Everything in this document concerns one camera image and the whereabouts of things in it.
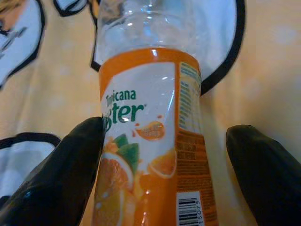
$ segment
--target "barcode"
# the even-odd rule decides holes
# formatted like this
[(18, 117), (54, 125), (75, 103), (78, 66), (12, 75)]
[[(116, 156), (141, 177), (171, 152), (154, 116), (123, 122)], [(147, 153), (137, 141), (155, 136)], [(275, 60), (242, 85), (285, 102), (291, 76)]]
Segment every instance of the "barcode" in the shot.
[(177, 193), (177, 226), (205, 226), (199, 192)]

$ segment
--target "patterned cloth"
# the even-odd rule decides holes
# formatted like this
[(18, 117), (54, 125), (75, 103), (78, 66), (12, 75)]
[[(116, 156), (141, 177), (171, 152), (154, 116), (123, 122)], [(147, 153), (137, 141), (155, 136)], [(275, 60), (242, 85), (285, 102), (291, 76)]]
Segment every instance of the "patterned cloth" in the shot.
[[(95, 52), (99, 1), (20, 2), (12, 11), (0, 11), (0, 197), (11, 195), (75, 125), (101, 114), (101, 53)], [(194, 4), (204, 131), (220, 225), (253, 226), (226, 155), (225, 131), (252, 124), (301, 161), (301, 2)], [(83, 226), (90, 225), (92, 199)]]

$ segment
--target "plastic bottle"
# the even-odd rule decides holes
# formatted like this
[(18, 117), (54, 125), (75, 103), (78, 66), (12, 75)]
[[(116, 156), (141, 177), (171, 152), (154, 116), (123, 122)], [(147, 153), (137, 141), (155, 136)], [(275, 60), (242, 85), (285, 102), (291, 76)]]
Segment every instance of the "plastic bottle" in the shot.
[(93, 226), (216, 226), (190, 0), (102, 0)]

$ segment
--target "bottle label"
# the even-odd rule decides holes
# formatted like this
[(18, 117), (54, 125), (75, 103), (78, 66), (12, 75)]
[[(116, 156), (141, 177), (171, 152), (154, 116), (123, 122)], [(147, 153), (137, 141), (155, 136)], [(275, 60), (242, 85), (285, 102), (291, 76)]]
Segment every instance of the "bottle label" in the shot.
[(200, 84), (197, 60), (178, 50), (135, 50), (101, 67), (94, 226), (218, 225)]

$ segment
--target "nutrition facts panel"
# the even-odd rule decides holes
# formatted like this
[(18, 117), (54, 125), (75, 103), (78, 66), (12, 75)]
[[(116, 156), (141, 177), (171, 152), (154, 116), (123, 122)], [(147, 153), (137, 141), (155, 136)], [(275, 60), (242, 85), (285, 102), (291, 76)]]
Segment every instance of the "nutrition facts panel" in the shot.
[(190, 65), (180, 65), (179, 128), (193, 133), (201, 133), (200, 125), (201, 75)]

